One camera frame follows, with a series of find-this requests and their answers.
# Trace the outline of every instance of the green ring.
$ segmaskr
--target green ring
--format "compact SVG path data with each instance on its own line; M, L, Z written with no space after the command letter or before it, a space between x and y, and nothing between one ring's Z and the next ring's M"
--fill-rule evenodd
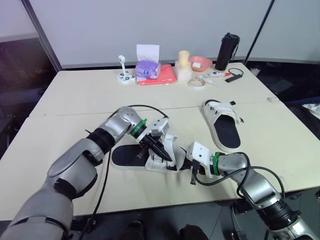
M131 136L135 135L136 132L138 132L138 130L143 126L145 125L147 122L147 119L144 119L144 120L141 120L137 125L136 127L132 130L132 132L130 133Z
M219 155L220 155L220 152L216 152L215 155L212 156L213 174L217 176L220 175L218 170Z

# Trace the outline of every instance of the pink bowl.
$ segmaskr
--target pink bowl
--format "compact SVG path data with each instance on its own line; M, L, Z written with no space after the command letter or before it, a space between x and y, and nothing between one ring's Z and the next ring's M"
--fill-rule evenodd
M192 70L195 70L197 72L203 72L207 70L212 65L212 60L205 58L203 56L192 56L189 58L189 62L191 63ZM194 62L200 63L201 68L197 68L192 66Z

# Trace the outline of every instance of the black device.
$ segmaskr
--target black device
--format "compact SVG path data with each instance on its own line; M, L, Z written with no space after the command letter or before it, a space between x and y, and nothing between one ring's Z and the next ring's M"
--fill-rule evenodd
M231 70L237 70L237 71L240 72L240 74L235 74ZM241 78L244 75L244 71L242 71L239 68L235 68L235 67L229 68L228 72L232 74L232 77L229 77L229 78L227 78L225 80L227 83L231 83L232 81L237 80L237 79Z
M226 35L224 35L221 41L222 43L221 43L220 51L214 67L214 69L218 71L226 70L228 63L232 58L232 55L233 57L236 55L237 50L235 50L235 48L237 47L238 49L240 37L228 32Z

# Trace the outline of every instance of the white slipper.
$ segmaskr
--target white slipper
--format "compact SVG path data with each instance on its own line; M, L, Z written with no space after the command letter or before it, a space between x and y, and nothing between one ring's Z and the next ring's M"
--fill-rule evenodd
M216 100L207 100L203 111L210 126L213 140L218 148L225 152L236 152L241 141L236 124L243 123L243 119L232 110L234 101L222 103Z

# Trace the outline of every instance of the black thermos bottle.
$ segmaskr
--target black thermos bottle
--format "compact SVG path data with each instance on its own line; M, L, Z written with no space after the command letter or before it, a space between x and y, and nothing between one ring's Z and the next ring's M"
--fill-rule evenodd
M222 43L220 51L214 67L214 69L218 71L226 70L227 65L232 57L232 53L240 42L240 37L228 32L226 35L224 35L221 41Z

